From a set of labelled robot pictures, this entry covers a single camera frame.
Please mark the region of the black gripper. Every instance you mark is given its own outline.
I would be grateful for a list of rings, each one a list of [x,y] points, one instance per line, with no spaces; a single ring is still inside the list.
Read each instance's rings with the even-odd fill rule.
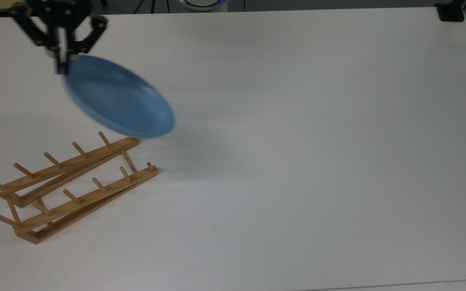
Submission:
[[[66,73],[62,57],[59,28],[69,28],[69,55],[87,54],[107,28],[108,20],[102,15],[91,17],[92,31],[83,40],[76,40],[76,28],[91,14],[90,0],[27,0],[27,6],[11,6],[10,15],[35,46],[43,46],[55,60],[57,74]],[[31,19],[37,15],[45,25],[41,30]]]

